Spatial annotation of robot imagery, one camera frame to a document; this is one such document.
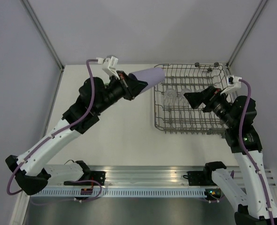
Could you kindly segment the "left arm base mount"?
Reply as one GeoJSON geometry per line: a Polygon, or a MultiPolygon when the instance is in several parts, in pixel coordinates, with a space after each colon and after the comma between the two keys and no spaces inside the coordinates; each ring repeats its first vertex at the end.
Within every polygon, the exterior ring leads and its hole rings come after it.
{"type": "Polygon", "coordinates": [[[89,180],[94,180],[104,186],[106,180],[105,171],[91,171],[89,175],[89,180]]]}

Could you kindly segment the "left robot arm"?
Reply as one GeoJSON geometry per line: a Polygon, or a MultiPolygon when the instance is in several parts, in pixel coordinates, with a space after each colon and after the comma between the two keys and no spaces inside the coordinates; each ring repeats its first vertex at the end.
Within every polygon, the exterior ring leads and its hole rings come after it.
{"type": "Polygon", "coordinates": [[[120,99],[132,101],[150,87],[143,72],[117,72],[105,84],[92,71],[79,88],[76,102],[62,115],[51,132],[25,153],[10,155],[5,162],[20,190],[35,195],[52,184],[81,185],[91,183],[92,171],[82,160],[70,165],[49,165],[48,162],[67,144],[79,138],[100,119],[99,116],[120,99]]]}

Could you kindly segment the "right aluminium frame post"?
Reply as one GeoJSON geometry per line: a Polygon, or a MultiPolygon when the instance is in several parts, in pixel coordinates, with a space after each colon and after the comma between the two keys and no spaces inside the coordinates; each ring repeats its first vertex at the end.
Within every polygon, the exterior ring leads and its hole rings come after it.
{"type": "Polygon", "coordinates": [[[254,13],[252,14],[247,26],[245,27],[238,43],[236,44],[234,50],[232,51],[228,61],[226,62],[225,66],[229,70],[233,62],[235,61],[238,53],[240,52],[241,48],[245,44],[246,40],[250,36],[252,30],[256,26],[258,20],[260,19],[264,9],[266,8],[269,0],[260,0],[258,6],[256,7],[254,13]]]}

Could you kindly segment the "aluminium mounting rail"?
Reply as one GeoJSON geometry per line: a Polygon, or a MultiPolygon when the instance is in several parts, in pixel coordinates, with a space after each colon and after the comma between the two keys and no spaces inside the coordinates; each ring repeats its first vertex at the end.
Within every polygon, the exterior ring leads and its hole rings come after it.
{"type": "Polygon", "coordinates": [[[183,178],[188,171],[202,171],[203,166],[97,166],[92,171],[104,171],[106,188],[188,188],[183,178]]]}

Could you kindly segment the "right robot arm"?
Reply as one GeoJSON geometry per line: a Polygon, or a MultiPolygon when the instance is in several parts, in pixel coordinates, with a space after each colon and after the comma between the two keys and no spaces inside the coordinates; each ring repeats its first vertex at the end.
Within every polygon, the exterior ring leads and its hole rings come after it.
{"type": "Polygon", "coordinates": [[[213,112],[227,126],[225,139],[239,165],[245,188],[236,184],[220,161],[205,164],[203,181],[221,189],[234,210],[236,224],[277,225],[277,204],[265,173],[262,144],[253,126],[257,112],[251,94],[238,96],[230,103],[221,89],[209,86],[200,92],[187,92],[184,97],[192,109],[204,105],[203,112],[213,112]]]}

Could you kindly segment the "purple plastic cup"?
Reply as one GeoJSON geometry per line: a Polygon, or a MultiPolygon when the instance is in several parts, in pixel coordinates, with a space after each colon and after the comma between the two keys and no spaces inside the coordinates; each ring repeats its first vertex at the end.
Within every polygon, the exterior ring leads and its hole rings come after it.
{"type": "Polygon", "coordinates": [[[165,79],[165,72],[162,68],[154,67],[129,73],[128,76],[136,78],[139,81],[147,82],[147,86],[140,92],[142,94],[150,88],[163,82],[165,79]]]}

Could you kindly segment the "aluminium frame post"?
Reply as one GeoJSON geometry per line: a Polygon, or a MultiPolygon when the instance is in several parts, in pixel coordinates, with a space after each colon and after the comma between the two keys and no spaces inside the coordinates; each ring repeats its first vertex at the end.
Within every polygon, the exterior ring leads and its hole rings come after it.
{"type": "Polygon", "coordinates": [[[256,7],[254,13],[252,14],[247,26],[245,27],[238,43],[236,44],[234,50],[232,51],[228,61],[226,62],[225,66],[229,70],[233,62],[235,61],[238,53],[240,52],[241,48],[245,44],[246,40],[250,36],[252,30],[256,26],[258,20],[260,19],[264,9],[266,8],[269,0],[260,0],[258,6],[256,7]]]}
{"type": "Polygon", "coordinates": [[[64,65],[63,65],[62,61],[60,60],[54,46],[52,45],[45,29],[43,28],[36,12],[34,11],[32,5],[31,5],[31,3],[28,0],[20,0],[20,2],[22,4],[22,6],[24,7],[24,9],[26,10],[26,12],[27,12],[29,18],[31,19],[33,25],[35,26],[36,30],[38,31],[40,37],[42,38],[46,48],[50,52],[57,67],[62,72],[64,70],[64,65]]]}

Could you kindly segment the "left aluminium frame post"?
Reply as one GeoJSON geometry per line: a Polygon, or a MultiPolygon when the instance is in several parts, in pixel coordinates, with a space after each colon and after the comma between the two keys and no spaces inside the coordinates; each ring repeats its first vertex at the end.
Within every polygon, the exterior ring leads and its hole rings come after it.
{"type": "Polygon", "coordinates": [[[36,30],[38,31],[40,37],[42,38],[46,48],[50,52],[57,67],[62,72],[64,70],[64,65],[63,65],[62,61],[60,60],[54,46],[52,45],[45,29],[43,28],[36,12],[34,11],[32,5],[31,5],[31,3],[28,0],[20,0],[20,2],[22,4],[22,6],[24,7],[24,9],[26,10],[26,12],[27,12],[29,18],[31,19],[33,25],[35,26],[36,30]]]}

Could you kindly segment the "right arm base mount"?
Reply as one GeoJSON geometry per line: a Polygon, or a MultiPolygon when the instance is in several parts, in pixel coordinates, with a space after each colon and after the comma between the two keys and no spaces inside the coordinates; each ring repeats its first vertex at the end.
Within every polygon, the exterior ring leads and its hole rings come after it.
{"type": "Polygon", "coordinates": [[[190,186],[217,186],[203,171],[188,171],[186,176],[190,186]]]}

